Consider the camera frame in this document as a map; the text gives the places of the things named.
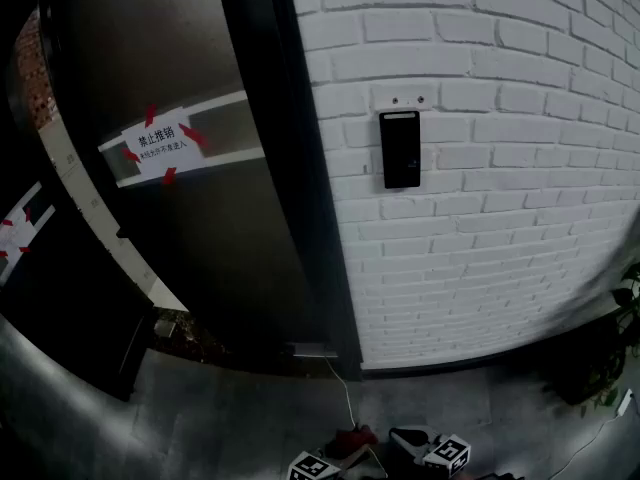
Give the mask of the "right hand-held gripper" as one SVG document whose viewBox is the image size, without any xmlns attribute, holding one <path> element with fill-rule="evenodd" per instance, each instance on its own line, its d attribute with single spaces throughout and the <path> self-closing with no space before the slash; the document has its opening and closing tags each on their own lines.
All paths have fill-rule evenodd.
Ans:
<svg viewBox="0 0 640 480">
<path fill-rule="evenodd" d="M 420 466 L 428 479 L 451 479 L 469 462 L 471 446 L 459 436 L 441 434 L 428 425 L 404 425 L 389 430 L 390 440 Z M 425 444 L 425 440 L 435 440 Z"/>
</svg>

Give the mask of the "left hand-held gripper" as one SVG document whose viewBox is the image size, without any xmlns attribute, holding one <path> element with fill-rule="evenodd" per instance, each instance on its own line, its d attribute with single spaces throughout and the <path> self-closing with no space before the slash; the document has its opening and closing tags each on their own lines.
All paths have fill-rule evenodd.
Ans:
<svg viewBox="0 0 640 480">
<path fill-rule="evenodd" d="M 349 470 L 370 456 L 369 447 L 360 447 L 340 463 L 342 470 Z M 287 480 L 332 480 L 338 479 L 342 470 L 306 451 L 301 452 L 288 467 Z"/>
</svg>

